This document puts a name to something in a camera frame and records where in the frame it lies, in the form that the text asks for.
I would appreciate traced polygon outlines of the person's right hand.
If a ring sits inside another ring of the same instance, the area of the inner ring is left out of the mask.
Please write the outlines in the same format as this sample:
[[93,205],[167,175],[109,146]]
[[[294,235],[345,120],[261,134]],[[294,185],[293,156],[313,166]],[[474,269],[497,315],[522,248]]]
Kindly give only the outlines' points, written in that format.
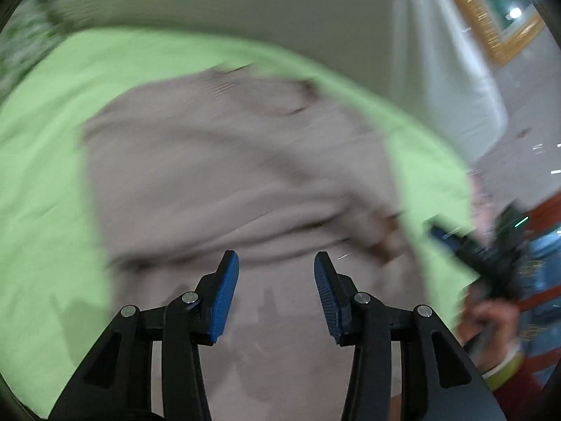
[[475,283],[465,292],[457,324],[457,337],[467,342],[479,336],[479,351],[472,361],[481,373],[501,365],[518,351],[520,311],[515,302],[505,299],[484,299]]

